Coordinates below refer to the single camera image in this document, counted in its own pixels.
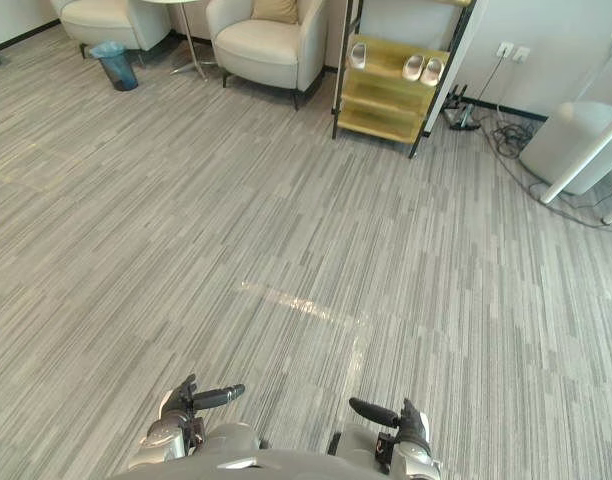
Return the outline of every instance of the side table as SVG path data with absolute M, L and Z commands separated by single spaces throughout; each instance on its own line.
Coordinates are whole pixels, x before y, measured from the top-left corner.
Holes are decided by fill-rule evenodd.
M 186 40 L 188 40 L 188 47 L 190 48 L 190 55 L 193 61 L 190 63 L 187 63 L 186 65 L 182 67 L 179 67 L 173 70 L 170 73 L 171 75 L 173 75 L 175 73 L 188 72 L 189 70 L 195 69 L 197 70 L 197 73 L 201 75 L 204 81 L 207 81 L 208 78 L 206 78 L 206 74 L 204 73 L 204 70 L 202 70 L 202 65 L 215 65 L 215 63 L 214 62 L 203 62 L 197 58 L 197 53 L 195 52 L 195 44 L 193 42 L 193 37 L 190 34 L 190 25 L 188 24 L 188 17 L 186 16 L 186 9 L 184 8 L 185 3 L 195 2 L 197 0 L 144 0 L 144 1 L 150 2 L 150 3 L 167 3 L 167 4 L 176 3 L 177 5 L 179 5 L 179 9 L 181 10 L 181 14 L 182 14 L 182 19 L 184 20 L 184 28 L 186 29 L 186 32 L 185 32 Z

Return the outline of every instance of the metal frame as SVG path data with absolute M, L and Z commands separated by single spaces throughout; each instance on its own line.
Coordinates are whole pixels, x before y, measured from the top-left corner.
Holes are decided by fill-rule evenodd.
M 333 108 L 331 111 L 331 113 L 335 116 L 333 120 L 333 133 L 332 133 L 333 139 L 337 138 L 337 131 L 339 128 L 337 125 L 337 122 L 339 119 L 339 114 L 341 112 L 342 86 L 344 82 L 344 75 L 346 73 L 346 55 L 348 53 L 348 38 L 350 36 L 351 30 L 354 30 L 355 33 L 359 33 L 362 10 L 364 7 L 364 0 L 359 0 L 359 3 L 357 5 L 357 16 L 355 17 L 354 20 L 351 21 L 354 3 L 355 3 L 354 0 L 346 1 L 346 16 L 344 20 L 344 30 L 342 33 L 343 35 L 342 36 L 342 50 L 341 50 L 340 57 L 339 57 L 339 66 L 337 68 L 337 81 L 335 83 L 335 104 L 333 105 Z M 455 25 L 455 30 L 453 31 L 453 36 L 449 43 L 449 47 L 448 47 L 449 56 L 448 56 L 448 61 L 446 63 L 446 66 L 444 67 L 444 73 L 442 74 L 442 77 L 439 83 L 435 87 L 435 94 L 433 95 L 433 99 L 431 100 L 430 106 L 428 107 L 428 110 L 426 111 L 426 117 L 424 118 L 424 121 L 422 122 L 419 132 L 417 133 L 417 138 L 415 138 L 415 141 L 412 144 L 408 158 L 413 158 L 413 155 L 415 155 L 415 151 L 417 150 L 421 137 L 424 135 L 424 129 L 426 128 L 426 122 L 428 120 L 428 112 L 432 111 L 433 108 L 435 107 L 435 103 L 437 102 L 439 92 L 441 91 L 442 86 L 444 85 L 444 79 L 446 78 L 446 72 L 450 70 L 453 64 L 453 57 L 455 55 L 455 52 L 457 51 L 457 48 L 459 47 L 459 44 L 462 41 L 462 37 L 464 36 L 466 26 L 468 25 L 468 22 L 473 13 L 473 9 L 475 8 L 476 3 L 477 3 L 477 0 L 472 0 L 470 5 L 468 5 L 468 7 L 462 8 L 462 11 L 459 15 L 459 19 L 457 20 L 457 24 Z

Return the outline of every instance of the cushion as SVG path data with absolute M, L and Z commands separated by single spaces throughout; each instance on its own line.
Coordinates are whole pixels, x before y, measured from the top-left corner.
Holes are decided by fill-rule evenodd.
M 123 0 L 75 0 L 62 9 L 62 21 L 89 27 L 133 27 Z
M 296 65 L 299 25 L 244 20 L 219 32 L 215 43 L 231 54 L 257 62 Z
M 297 0 L 254 0 L 254 20 L 297 23 Z

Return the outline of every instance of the floor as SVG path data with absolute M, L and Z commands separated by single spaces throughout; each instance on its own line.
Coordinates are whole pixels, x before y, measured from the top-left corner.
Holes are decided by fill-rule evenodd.
M 122 471 L 190 372 L 275 447 L 408 396 L 446 479 L 612 479 L 612 232 L 481 132 L 333 141 L 332 75 L 295 112 L 185 54 L 120 93 L 60 27 L 2 52 L 0 479 Z

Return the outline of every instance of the chair leg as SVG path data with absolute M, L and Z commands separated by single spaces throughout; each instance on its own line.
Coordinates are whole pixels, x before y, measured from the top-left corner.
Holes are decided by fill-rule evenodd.
M 291 90 L 291 94 L 293 96 L 293 105 L 295 105 L 295 111 L 297 112 L 299 110 L 299 102 L 297 101 L 297 94 L 299 93 L 299 90 Z

